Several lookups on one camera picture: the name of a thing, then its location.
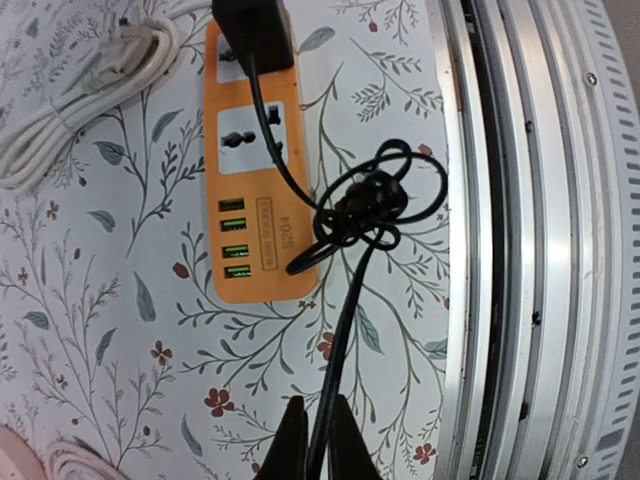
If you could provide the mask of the black adapter with cable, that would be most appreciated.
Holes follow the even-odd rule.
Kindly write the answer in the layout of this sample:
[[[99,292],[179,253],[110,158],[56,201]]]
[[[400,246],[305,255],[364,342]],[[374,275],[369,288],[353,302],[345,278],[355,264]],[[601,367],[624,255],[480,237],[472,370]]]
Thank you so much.
[[[400,226],[431,217],[444,204],[448,193],[445,168],[432,155],[412,151],[403,140],[383,142],[374,157],[347,171],[332,183],[320,199],[305,193],[285,166],[266,114],[259,77],[284,71],[294,65],[289,20],[280,1],[215,1],[213,17],[236,60],[248,77],[253,105],[267,150],[277,170],[295,195],[311,207],[316,241],[286,267],[290,275],[300,274],[342,248],[362,241],[367,248],[350,283],[325,371],[316,419],[308,420],[308,449],[304,479],[329,474],[329,429],[336,399],[340,394],[348,342],[367,266],[374,251],[390,251],[400,241]],[[439,190],[433,202],[417,214],[407,216],[409,197],[401,185],[412,163],[421,160],[433,166],[439,176]]]

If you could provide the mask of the front aluminium rail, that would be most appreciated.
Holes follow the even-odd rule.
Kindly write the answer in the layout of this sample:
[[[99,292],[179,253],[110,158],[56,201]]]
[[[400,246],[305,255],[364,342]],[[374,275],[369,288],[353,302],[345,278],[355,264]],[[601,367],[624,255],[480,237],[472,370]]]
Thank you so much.
[[[449,163],[439,479],[612,479],[639,403],[639,114],[600,1],[430,1]]]

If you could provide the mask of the pink round power strip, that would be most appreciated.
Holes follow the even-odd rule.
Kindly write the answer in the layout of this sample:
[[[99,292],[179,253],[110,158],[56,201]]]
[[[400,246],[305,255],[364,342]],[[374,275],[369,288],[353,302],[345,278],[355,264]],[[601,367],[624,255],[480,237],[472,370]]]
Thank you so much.
[[[8,427],[1,427],[0,474],[5,480],[46,480],[44,468],[28,444]]]

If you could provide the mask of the floral table mat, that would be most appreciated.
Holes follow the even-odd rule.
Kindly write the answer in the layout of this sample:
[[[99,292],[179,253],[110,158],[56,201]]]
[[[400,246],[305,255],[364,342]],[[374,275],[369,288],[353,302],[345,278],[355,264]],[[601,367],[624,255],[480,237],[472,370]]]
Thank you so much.
[[[288,302],[216,292],[201,1],[1,1],[1,135],[61,96],[118,17],[176,15],[164,80],[79,131],[35,192],[1,192],[1,426],[40,458],[91,449],[130,479],[251,479],[292,395],[313,420],[361,251]],[[286,1],[313,193],[400,138],[446,162],[426,1]],[[435,479],[449,212],[367,270],[341,391],[384,479]]]

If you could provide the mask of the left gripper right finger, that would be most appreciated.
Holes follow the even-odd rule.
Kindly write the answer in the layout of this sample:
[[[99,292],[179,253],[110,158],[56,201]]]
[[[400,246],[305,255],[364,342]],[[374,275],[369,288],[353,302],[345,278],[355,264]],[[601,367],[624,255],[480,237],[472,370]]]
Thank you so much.
[[[329,429],[329,478],[381,480],[346,398],[336,399]]]

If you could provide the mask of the orange power strip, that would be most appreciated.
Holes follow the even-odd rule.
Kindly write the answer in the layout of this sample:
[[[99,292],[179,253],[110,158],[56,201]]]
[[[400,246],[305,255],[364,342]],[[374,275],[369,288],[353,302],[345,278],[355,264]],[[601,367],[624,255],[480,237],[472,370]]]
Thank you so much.
[[[205,37],[204,145],[212,276],[226,303],[299,299],[314,268],[287,265],[312,244],[311,210],[287,186],[267,150],[250,83],[216,23]]]

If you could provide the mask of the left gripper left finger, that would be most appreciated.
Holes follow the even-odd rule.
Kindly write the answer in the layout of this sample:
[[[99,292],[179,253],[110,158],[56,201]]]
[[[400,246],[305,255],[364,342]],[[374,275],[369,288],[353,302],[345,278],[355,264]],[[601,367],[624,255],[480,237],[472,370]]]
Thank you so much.
[[[257,480],[305,478],[308,449],[308,415],[301,396],[293,396],[257,473]]]

